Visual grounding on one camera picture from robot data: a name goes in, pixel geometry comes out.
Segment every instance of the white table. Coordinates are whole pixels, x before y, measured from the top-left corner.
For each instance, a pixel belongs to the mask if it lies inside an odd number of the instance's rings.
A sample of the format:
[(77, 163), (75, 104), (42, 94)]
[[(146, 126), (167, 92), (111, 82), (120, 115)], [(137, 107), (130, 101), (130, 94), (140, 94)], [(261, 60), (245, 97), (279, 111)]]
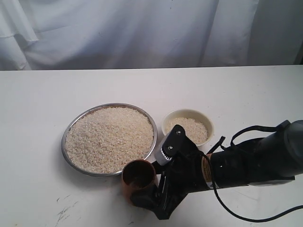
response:
[[(251, 125), (276, 126), (303, 119), (303, 66), (200, 69), (0, 72), (1, 227), (229, 227), (302, 226), (296, 211), (276, 221), (252, 224), (227, 213), (213, 191), (193, 193), (170, 220), (124, 201), (120, 178), (95, 178), (72, 169), (60, 142), (83, 111), (105, 103), (141, 107), (155, 120), (192, 108), (210, 116), (215, 136)], [(266, 136), (247, 133), (237, 141)], [(303, 176), (270, 187), (219, 191), (222, 200), (248, 218), (266, 218), (303, 204)]]

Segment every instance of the stainless steel bowl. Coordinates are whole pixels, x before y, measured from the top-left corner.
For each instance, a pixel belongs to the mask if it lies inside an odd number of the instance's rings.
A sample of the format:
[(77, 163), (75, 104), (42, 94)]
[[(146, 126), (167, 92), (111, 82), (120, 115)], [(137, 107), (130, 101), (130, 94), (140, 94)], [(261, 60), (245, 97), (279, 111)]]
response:
[(68, 164), (70, 164), (73, 168), (75, 168), (76, 170), (78, 170), (79, 172), (83, 173), (83, 174), (86, 174), (86, 175), (90, 175), (90, 176), (114, 176), (114, 175), (119, 175), (122, 173), (122, 170), (120, 171), (117, 171), (115, 173), (94, 173), (94, 172), (90, 172), (90, 171), (86, 171), (78, 166), (76, 166), (75, 164), (73, 164), (73, 162), (71, 161), (71, 159), (68, 157), (67, 153), (66, 153), (66, 149), (65, 149), (65, 141), (66, 141), (66, 136), (67, 136), (67, 133), (69, 132), (69, 130), (71, 129), (71, 127), (79, 120), (81, 119), (82, 117), (88, 115), (88, 114), (91, 114), (97, 110), (100, 110), (100, 109), (103, 109), (103, 108), (108, 108), (108, 107), (127, 107), (127, 108), (131, 108), (131, 109), (134, 109), (134, 110), (137, 110), (138, 112), (142, 113), (143, 115), (145, 115), (150, 124), (152, 125), (152, 128), (153, 128), (153, 141), (152, 141), (152, 144), (151, 144), (151, 148), (149, 150), (149, 152), (146, 154), (145, 159), (148, 158), (148, 156), (152, 153), (152, 151), (154, 150), (155, 148), (155, 145), (156, 145), (156, 141), (157, 141), (157, 126), (154, 122), (154, 120), (152, 119), (152, 117), (146, 113), (144, 110), (138, 108), (137, 106), (134, 106), (134, 105), (129, 105), (129, 104), (123, 104), (123, 103), (109, 103), (109, 104), (104, 104), (104, 105), (99, 105), (99, 106), (95, 106), (83, 113), (81, 113), (78, 117), (76, 117), (71, 123), (70, 125), (67, 127), (67, 129), (65, 130), (64, 134), (63, 134), (63, 137), (62, 137), (62, 141), (61, 141), (61, 151), (62, 151), (62, 154), (63, 154), (63, 157), (64, 159), (67, 161)]

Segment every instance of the white curtain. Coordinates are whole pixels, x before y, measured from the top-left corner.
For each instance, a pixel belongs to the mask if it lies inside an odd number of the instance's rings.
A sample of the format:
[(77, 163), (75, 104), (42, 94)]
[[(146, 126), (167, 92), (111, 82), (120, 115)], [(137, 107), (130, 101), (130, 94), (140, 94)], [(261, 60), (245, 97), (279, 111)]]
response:
[(0, 70), (293, 64), (302, 0), (0, 0)]

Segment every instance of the copper cup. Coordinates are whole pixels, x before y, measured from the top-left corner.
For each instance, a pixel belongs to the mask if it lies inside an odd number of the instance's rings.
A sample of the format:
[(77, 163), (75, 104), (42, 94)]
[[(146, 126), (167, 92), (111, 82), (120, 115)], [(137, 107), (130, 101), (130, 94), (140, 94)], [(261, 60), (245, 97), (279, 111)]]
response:
[(133, 205), (130, 197), (134, 192), (147, 190), (158, 183), (153, 165), (143, 159), (128, 163), (122, 171), (122, 193)]

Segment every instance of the uncooked white rice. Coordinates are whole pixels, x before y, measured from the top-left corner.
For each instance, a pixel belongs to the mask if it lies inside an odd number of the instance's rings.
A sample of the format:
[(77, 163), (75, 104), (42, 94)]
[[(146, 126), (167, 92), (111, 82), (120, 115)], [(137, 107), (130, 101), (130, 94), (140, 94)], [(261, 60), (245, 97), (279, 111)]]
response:
[(201, 144), (207, 140), (205, 125), (192, 118), (177, 117), (171, 119), (165, 127), (165, 133), (169, 133), (176, 124), (184, 128), (186, 136), (195, 144)]
[(113, 173), (144, 158), (152, 142), (153, 128), (145, 115), (127, 107), (108, 107), (78, 120), (67, 134), (65, 148), (76, 166)]

